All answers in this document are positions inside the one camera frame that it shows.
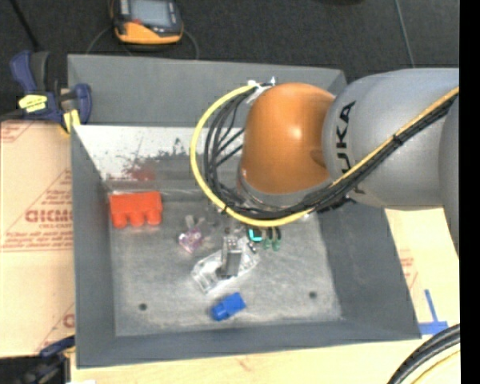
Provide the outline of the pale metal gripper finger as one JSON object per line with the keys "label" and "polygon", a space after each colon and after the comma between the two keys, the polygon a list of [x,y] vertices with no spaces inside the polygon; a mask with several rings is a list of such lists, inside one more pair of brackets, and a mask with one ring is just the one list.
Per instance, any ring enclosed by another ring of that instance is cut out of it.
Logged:
{"label": "pale metal gripper finger", "polygon": [[229,252],[232,247],[232,237],[224,236],[222,244],[222,264],[221,264],[221,276],[227,277],[229,275]]}
{"label": "pale metal gripper finger", "polygon": [[234,241],[231,247],[231,274],[237,275],[242,262],[243,248],[238,239]]}

